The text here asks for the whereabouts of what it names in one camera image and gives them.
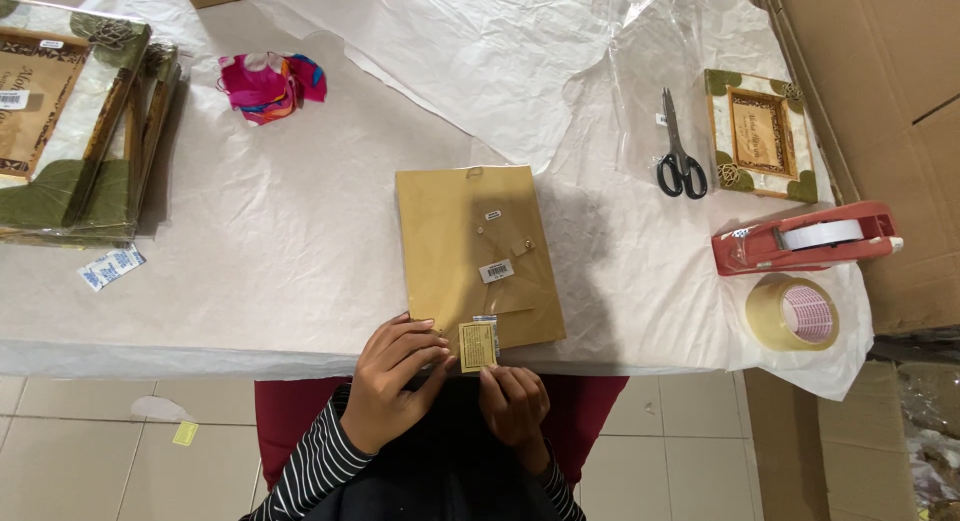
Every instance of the black and white striped sleeve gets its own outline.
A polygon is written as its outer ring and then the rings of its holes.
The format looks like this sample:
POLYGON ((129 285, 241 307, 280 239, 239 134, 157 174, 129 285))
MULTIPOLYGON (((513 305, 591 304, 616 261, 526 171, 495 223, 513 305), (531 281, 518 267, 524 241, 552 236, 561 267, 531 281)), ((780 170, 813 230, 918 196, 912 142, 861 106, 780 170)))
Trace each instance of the black and white striped sleeve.
POLYGON ((373 455, 354 447, 340 426, 351 393, 349 386, 337 387, 296 444, 280 481, 266 500, 240 521, 299 521, 337 485, 356 476, 373 460, 373 455))
POLYGON ((543 485, 543 490, 550 497, 550 502, 553 502, 553 506, 557 508, 559 517, 563 521, 587 521, 587 516, 583 514, 584 511, 580 508, 580 504, 573 500, 573 493, 570 491, 570 486, 567 485, 567 479, 563 477, 564 473, 560 471, 560 466, 554 459, 553 447, 550 446, 548 440, 545 440, 545 442, 546 449, 550 452, 550 465, 536 479, 543 485))

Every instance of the table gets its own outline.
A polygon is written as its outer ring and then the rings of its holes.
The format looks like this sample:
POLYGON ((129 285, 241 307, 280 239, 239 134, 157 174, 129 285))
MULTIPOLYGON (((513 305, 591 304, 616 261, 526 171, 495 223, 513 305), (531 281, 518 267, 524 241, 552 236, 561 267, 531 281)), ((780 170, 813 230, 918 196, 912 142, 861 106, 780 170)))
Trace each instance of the table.
MULTIPOLYGON (((762 11, 747 0, 701 2, 704 66, 750 66, 788 80, 762 11), (746 18, 731 19, 738 16, 746 18)), ((189 78, 158 152, 137 241, 147 263, 94 293, 76 269, 103 250, 0 246, 0 374, 352 372, 369 334, 405 308, 394 172, 505 159, 360 70, 339 37, 296 38, 251 1, 201 11, 186 0, 84 7, 139 14, 158 34, 176 33, 186 55, 189 78), (268 50, 318 61, 329 96, 251 129, 216 89, 216 58, 268 50)), ((801 274, 834 298, 834 347, 762 348, 742 310, 761 276, 718 277, 710 236, 797 205, 724 191, 699 202, 671 199, 618 171, 604 72, 601 62, 576 77, 570 129, 535 178, 569 337, 504 351, 502 361, 569 374, 759 366, 842 398, 873 338, 858 267, 801 274)))

